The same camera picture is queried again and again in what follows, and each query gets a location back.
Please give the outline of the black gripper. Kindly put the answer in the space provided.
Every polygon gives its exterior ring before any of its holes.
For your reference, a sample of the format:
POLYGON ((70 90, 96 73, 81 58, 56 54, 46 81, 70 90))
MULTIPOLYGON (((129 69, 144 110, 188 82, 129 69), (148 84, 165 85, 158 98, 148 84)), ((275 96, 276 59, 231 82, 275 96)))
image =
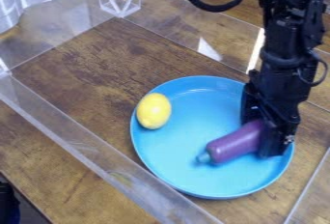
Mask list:
POLYGON ((248 72, 240 97, 240 123, 263 122, 257 155, 283 155, 300 124, 299 104, 307 100, 319 57, 307 52, 289 58, 261 52, 261 67, 248 72))

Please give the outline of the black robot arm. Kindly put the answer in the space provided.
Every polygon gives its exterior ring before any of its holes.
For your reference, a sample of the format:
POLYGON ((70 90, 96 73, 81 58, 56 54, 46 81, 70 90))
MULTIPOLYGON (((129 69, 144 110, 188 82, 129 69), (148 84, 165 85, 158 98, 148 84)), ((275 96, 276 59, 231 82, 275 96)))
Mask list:
POLYGON ((324 62, 313 52, 321 43, 323 0, 259 0, 265 40, 261 66, 248 72, 240 98, 240 120, 263 121, 257 155, 284 153, 300 123, 299 104, 323 78, 315 75, 324 62))

